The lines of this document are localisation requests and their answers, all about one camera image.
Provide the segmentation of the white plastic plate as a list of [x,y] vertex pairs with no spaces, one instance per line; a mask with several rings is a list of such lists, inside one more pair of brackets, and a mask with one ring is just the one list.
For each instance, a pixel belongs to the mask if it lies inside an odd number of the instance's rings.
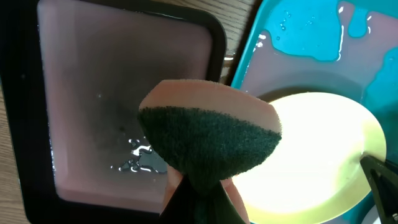
[[361,224],[381,224],[376,206],[373,206],[370,211],[368,211]]

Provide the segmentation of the green and orange sponge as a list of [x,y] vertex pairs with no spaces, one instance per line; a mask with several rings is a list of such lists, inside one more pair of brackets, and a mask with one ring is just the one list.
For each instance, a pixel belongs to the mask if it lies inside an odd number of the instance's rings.
[[197,193],[195,223],[211,223],[211,191],[219,183],[248,222],[231,179],[262,164],[279,144],[281,123],[272,105],[216,82],[164,80],[140,103],[137,118],[154,151],[189,178]]

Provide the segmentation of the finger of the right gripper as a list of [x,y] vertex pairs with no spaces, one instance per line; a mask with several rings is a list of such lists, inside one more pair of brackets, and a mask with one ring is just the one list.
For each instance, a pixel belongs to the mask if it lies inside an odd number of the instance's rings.
[[361,167],[373,193],[382,224],[397,224],[397,164],[367,155]]

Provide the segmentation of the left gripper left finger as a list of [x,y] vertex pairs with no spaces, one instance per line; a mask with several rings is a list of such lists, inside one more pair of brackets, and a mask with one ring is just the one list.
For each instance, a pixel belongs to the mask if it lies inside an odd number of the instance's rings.
[[197,193],[184,177],[159,217],[160,224],[194,224]]

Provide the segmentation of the yellow-green plastic plate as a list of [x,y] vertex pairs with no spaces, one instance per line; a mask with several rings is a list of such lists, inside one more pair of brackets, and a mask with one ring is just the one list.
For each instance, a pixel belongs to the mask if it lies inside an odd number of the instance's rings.
[[369,193],[362,157],[386,158],[378,120],[331,93],[299,93],[272,102],[282,139],[259,166],[233,181],[253,223],[323,223]]

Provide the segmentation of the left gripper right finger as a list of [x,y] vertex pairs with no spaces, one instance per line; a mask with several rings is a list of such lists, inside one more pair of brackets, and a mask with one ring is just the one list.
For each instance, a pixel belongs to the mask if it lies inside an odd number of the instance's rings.
[[211,224],[245,224],[221,183],[211,191]]

